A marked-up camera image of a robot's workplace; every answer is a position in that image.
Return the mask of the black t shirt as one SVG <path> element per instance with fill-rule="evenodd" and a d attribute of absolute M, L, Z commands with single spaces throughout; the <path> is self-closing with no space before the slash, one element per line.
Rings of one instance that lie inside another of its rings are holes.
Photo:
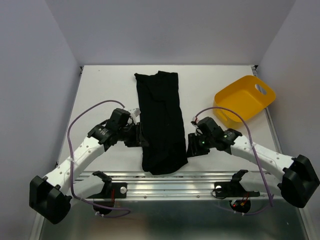
<path fill-rule="evenodd" d="M 188 163 L 186 139 L 176 72 L 135 73 L 143 136 L 142 169 L 166 175 Z"/>

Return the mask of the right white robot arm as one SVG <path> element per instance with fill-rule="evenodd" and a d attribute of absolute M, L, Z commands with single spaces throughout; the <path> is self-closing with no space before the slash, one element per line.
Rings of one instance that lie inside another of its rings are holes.
<path fill-rule="evenodd" d="M 187 157 L 207 155 L 216 149 L 258 167 L 258 172 L 241 169 L 231 180 L 217 182 L 212 190 L 217 199 L 238 200 L 269 193 L 281 196 L 296 208 L 304 208 L 320 185 L 311 161 L 304 155 L 292 157 L 270 150 L 237 130 L 223 130 L 211 117 L 192 124 L 196 130 L 188 134 Z"/>

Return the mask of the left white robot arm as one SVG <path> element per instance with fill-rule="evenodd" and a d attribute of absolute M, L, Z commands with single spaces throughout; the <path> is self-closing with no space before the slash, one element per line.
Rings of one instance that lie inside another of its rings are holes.
<path fill-rule="evenodd" d="M 100 197 L 110 201 L 106 205 L 94 202 L 93 209 L 102 217 L 114 210 L 115 198 L 126 197 L 125 183 L 112 183 L 102 171 L 74 183 L 95 159 L 117 142 L 128 148 L 147 147 L 142 124 L 137 122 L 141 111 L 116 108 L 109 119 L 92 128 L 77 149 L 45 176 L 35 176 L 29 184 L 29 206 L 52 224 L 60 223 L 77 202 Z"/>

